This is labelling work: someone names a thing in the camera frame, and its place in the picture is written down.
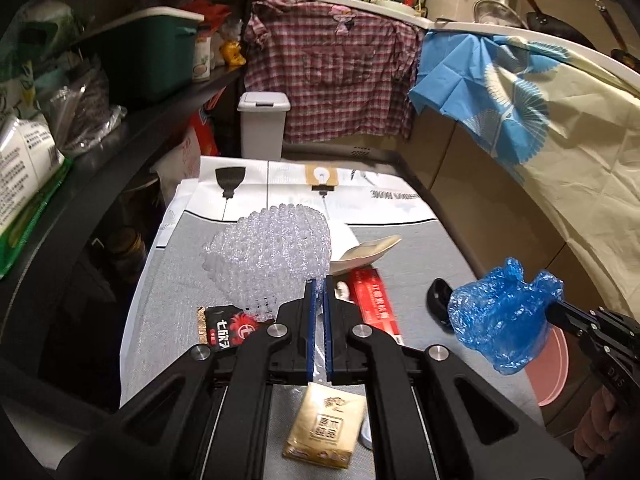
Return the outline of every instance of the green storage bin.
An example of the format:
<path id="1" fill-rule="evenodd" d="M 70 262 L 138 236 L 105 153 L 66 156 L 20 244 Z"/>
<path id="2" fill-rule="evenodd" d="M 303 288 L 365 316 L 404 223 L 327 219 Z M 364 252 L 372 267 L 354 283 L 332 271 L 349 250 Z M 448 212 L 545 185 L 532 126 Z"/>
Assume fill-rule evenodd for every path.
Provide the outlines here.
<path id="1" fill-rule="evenodd" d="M 191 83 L 196 28 L 203 20 L 171 7 L 139 10 L 91 31 L 80 49 L 100 58 L 112 104 L 142 107 Z"/>

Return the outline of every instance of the shirt pocket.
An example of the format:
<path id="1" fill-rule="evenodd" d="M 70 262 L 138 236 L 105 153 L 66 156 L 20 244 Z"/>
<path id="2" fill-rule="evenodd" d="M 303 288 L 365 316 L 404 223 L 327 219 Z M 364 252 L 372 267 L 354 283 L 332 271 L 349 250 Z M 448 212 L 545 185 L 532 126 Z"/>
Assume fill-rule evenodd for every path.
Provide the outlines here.
<path id="1" fill-rule="evenodd" d="M 334 50 L 306 53 L 305 75 L 313 86 L 352 86 L 366 82 L 375 52 Z"/>

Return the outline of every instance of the bubble wrap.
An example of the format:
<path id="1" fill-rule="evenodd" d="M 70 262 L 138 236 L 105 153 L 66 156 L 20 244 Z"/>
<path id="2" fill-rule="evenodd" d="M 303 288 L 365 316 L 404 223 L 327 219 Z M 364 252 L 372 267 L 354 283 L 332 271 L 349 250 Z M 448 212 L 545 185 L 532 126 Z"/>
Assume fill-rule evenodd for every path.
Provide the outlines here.
<path id="1" fill-rule="evenodd" d="M 329 272 L 331 238 L 322 213 L 303 205 L 271 206 L 219 232 L 202 251 L 202 267 L 236 307 L 258 321 L 301 298 L 305 282 Z"/>
<path id="2" fill-rule="evenodd" d="M 478 350 L 502 375 L 522 370 L 545 347 L 545 310 L 562 300 L 562 282 L 542 270 L 524 282 L 522 265 L 507 258 L 484 278 L 453 291 L 449 318 L 457 338 Z"/>

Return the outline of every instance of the red plaid cloth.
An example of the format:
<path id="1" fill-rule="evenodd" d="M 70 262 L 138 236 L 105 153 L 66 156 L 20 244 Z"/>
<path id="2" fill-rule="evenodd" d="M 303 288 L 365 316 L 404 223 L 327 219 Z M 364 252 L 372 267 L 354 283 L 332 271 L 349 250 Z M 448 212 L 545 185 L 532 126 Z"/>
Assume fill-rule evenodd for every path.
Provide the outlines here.
<path id="1" fill-rule="evenodd" d="M 253 10 L 244 84 L 289 97 L 286 142 L 409 136 L 420 28 L 308 0 L 254 0 Z"/>

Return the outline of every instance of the pink bowl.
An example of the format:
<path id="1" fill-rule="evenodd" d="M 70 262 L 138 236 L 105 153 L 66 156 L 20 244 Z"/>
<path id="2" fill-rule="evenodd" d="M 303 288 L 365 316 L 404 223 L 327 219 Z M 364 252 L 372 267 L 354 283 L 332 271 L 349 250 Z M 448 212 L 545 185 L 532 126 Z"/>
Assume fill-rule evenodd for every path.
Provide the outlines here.
<path id="1" fill-rule="evenodd" d="M 524 369 L 539 406 L 546 406 L 556 400 L 569 373 L 569 349 L 564 332 L 557 326 L 552 327 L 542 352 Z"/>

